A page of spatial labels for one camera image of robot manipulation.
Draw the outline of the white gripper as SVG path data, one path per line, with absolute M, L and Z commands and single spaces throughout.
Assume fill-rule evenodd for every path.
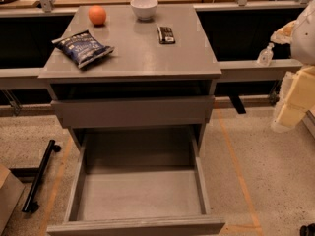
M 294 25 L 295 21 L 291 21 L 276 30 L 270 41 L 276 44 L 291 44 Z M 315 106 L 315 67 L 303 66 L 296 73 L 287 72 L 283 77 L 279 98 L 271 128 L 282 133 L 294 129 Z

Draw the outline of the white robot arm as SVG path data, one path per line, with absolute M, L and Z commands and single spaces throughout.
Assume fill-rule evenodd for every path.
M 282 133 L 294 129 L 315 105 L 315 0 L 275 31 L 271 41 L 289 43 L 291 58 L 302 64 L 296 73 L 286 72 L 281 83 L 271 128 Z

